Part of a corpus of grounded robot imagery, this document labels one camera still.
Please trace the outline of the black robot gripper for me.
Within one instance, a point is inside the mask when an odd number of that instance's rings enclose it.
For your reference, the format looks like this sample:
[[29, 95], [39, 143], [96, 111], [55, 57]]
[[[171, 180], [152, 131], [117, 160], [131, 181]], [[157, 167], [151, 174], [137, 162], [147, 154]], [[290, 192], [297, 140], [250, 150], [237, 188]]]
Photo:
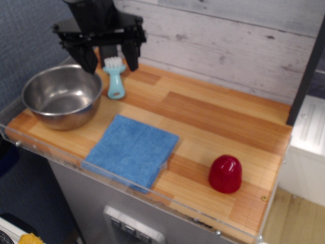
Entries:
[[52, 26], [70, 56], [90, 74], [94, 74], [98, 59], [91, 47], [121, 45], [131, 71], [138, 69], [138, 58], [146, 34], [143, 18], [119, 11], [113, 1], [64, 1], [73, 17]]

